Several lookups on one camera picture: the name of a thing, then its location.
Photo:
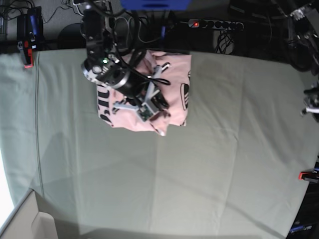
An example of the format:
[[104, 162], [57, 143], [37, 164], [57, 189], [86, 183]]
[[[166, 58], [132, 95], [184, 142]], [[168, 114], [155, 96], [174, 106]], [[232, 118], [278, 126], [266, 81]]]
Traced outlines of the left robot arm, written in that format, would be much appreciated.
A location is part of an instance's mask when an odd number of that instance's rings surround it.
[[[281, 28], [280, 44], [287, 62], [299, 72], [319, 76], [319, 2], [317, 0], [274, 0], [286, 18]], [[301, 46], [307, 52], [308, 63], [297, 63], [291, 49]]]

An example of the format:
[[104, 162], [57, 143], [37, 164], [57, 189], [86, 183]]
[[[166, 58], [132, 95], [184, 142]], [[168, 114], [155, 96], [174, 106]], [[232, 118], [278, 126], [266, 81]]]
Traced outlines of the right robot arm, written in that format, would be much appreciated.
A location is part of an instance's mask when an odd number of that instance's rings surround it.
[[115, 34], [115, 20], [126, 11], [113, 13], [112, 7], [104, 0], [75, 0], [75, 6], [83, 4], [81, 34], [86, 41], [87, 59], [82, 63], [83, 74], [87, 80], [122, 94], [120, 101], [108, 103], [108, 113], [120, 110], [132, 112], [141, 121], [147, 122], [159, 116], [167, 116], [169, 104], [164, 98], [159, 84], [170, 85], [170, 81], [160, 76], [170, 63], [155, 65], [151, 75], [136, 70], [137, 64], [146, 56], [146, 50], [134, 50], [139, 34], [139, 18], [135, 11], [133, 40], [127, 50], [118, 49]]

